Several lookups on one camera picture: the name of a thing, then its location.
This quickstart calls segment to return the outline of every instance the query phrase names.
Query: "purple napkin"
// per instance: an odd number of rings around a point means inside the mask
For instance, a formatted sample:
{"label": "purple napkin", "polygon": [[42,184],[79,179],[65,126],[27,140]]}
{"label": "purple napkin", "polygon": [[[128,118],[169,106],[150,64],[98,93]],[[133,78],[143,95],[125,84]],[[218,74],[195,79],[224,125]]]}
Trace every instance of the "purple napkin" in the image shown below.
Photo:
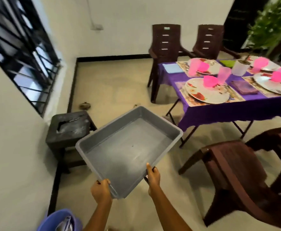
{"label": "purple napkin", "polygon": [[245,80],[231,81],[230,83],[238,90],[241,95],[250,95],[258,93],[258,90],[255,89]]}

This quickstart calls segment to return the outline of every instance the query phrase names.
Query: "purple tablecloth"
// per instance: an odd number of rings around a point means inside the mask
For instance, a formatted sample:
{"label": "purple tablecloth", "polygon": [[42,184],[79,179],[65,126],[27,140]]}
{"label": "purple tablecloth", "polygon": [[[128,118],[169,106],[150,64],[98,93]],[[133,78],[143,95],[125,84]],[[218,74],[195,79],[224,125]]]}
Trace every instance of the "purple tablecloth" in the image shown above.
{"label": "purple tablecloth", "polygon": [[[244,76],[251,76],[251,74],[246,72]],[[188,81],[189,79],[184,72],[169,74],[164,69],[164,66],[159,64],[159,83],[173,86],[183,104],[185,114],[178,124],[178,127],[183,131],[186,131],[190,126],[215,122],[260,121],[272,119],[276,116],[281,117],[281,96],[267,98],[260,92],[254,95],[241,95],[246,100],[242,102],[190,107],[175,84],[175,82]],[[244,79],[231,74],[226,82],[229,85],[229,82],[234,80]]]}

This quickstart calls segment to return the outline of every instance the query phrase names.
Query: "green plant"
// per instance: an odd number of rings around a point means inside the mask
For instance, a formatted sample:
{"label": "green plant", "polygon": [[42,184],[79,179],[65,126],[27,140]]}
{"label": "green plant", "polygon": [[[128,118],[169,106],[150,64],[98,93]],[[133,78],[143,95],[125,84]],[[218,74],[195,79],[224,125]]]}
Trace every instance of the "green plant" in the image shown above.
{"label": "green plant", "polygon": [[251,51],[268,49],[267,55],[281,41],[281,0],[269,2],[248,32]]}

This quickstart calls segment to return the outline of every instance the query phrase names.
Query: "dining table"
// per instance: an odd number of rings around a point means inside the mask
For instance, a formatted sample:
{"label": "dining table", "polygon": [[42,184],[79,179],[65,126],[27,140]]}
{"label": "dining table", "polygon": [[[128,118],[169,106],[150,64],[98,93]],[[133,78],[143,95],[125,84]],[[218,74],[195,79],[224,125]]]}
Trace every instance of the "dining table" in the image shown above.
{"label": "dining table", "polygon": [[[240,97],[238,102],[226,102],[221,104],[205,104],[202,101],[196,100],[196,105],[191,105],[182,92],[182,85],[186,83],[190,77],[186,75],[184,71],[180,73],[168,73],[163,64],[173,64],[176,62],[161,63],[158,65],[159,69],[159,84],[170,85],[175,89],[178,96],[177,101],[167,112],[166,116],[169,115],[173,124],[177,125],[183,132],[189,127],[194,126],[189,135],[183,139],[181,138],[180,148],[186,143],[186,141],[192,136],[200,125],[212,124],[217,122],[232,122],[240,131],[241,139],[244,138],[247,131],[251,127],[252,123],[257,120],[268,120],[276,116],[281,117],[281,95],[274,95],[268,92],[262,91],[257,94],[239,94],[239,91],[231,84],[231,81],[246,80],[251,78],[252,73],[250,70],[242,76],[235,76],[231,74],[226,84],[230,89],[234,90],[235,93]],[[181,101],[183,104],[184,115],[179,123],[175,123],[171,111]],[[235,121],[250,121],[247,128],[242,130]]]}

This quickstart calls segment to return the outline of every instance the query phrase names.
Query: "dark stool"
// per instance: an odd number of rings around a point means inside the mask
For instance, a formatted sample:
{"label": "dark stool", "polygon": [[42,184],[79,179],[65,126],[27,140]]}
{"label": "dark stool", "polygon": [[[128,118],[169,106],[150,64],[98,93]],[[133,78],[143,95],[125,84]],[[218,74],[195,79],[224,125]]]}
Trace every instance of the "dark stool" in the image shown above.
{"label": "dark stool", "polygon": [[64,173],[70,173],[71,167],[86,165],[83,160],[66,163],[63,158],[65,148],[74,147],[78,140],[96,129],[86,111],[57,114],[52,117],[45,142]]}

